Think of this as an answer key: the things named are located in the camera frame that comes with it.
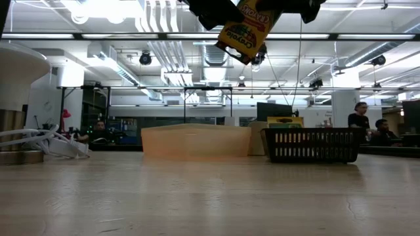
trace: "table surface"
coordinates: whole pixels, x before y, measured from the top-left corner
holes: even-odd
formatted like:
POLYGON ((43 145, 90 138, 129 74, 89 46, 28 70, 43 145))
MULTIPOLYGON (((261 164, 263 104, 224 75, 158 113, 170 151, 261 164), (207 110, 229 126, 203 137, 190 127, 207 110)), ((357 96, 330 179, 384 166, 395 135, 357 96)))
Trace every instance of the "table surface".
POLYGON ((418 235, 420 162, 264 157, 164 161, 93 153, 0 167, 7 235, 418 235))

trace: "computer monitor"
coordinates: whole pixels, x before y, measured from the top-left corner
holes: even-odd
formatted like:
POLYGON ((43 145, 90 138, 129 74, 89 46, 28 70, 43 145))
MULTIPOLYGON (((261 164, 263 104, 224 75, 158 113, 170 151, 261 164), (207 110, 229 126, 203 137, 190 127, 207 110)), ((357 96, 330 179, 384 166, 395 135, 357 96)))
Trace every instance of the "computer monitor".
POLYGON ((409 129, 415 128, 416 133, 420 133, 420 100, 402 102, 404 109, 404 124, 409 129))
POLYGON ((257 103, 257 121, 267 122, 267 117, 291 117, 292 107, 281 104, 257 103))

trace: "crayola crayon box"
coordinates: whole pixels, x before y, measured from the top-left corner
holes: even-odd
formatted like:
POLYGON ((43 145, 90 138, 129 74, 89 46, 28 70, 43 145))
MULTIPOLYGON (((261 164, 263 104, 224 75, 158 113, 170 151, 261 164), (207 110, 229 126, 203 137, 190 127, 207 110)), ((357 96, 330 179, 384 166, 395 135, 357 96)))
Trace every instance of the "crayola crayon box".
POLYGON ((242 23, 228 22, 221 33, 216 47, 224 50, 245 65, 258 53, 268 33, 282 14, 277 10, 257 12, 258 0, 241 0, 238 8, 245 16, 242 23), (228 47, 236 49, 238 54, 228 51, 228 47))

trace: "black wire basket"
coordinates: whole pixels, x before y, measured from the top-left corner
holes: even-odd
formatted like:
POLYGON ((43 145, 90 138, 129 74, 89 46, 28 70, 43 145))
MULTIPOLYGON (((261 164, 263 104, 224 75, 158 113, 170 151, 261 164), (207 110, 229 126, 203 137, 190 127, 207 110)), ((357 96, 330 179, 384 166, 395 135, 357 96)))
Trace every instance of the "black wire basket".
POLYGON ((360 128, 265 128, 261 138, 273 163, 353 163, 364 133, 360 128))

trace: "exposed ductwork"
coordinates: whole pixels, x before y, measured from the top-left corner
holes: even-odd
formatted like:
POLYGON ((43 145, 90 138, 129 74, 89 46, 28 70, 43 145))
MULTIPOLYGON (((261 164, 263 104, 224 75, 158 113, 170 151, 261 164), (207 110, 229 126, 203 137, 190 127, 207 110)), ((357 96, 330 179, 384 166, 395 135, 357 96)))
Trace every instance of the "exposed ductwork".
MULTIPOLYGON (((88 58, 97 58, 103 64, 103 66, 109 67, 114 70, 122 79, 128 81, 134 86, 146 86, 141 84, 138 80, 138 77, 130 71, 124 64, 118 63, 117 61, 117 52, 116 50, 109 46, 104 47, 99 42, 91 43, 87 48, 87 57, 88 58)), ((162 101, 163 96, 158 92, 152 90, 142 89, 142 92, 145 93, 151 101, 162 101)))
MULTIPOLYGON (((218 26, 212 31, 220 31, 222 27, 218 26)), ((228 61, 228 54, 213 45, 206 45, 206 42, 201 46, 201 53, 203 56, 203 76, 209 83, 217 83, 217 87, 222 86, 222 82, 226 77, 227 69, 224 68, 228 61)), ((220 102, 222 100, 222 93, 220 91, 206 92, 209 102, 220 102)))
MULTIPOLYGON (((402 33, 420 33, 420 16, 407 23, 406 25, 398 28, 396 32, 402 33)), ((359 66, 363 63, 369 62, 370 60, 375 59, 376 57, 395 49, 396 47, 404 44, 405 42, 378 42, 374 43, 371 46, 361 50, 353 56, 350 56, 345 60, 344 67, 338 67, 337 69, 346 69, 359 66)))

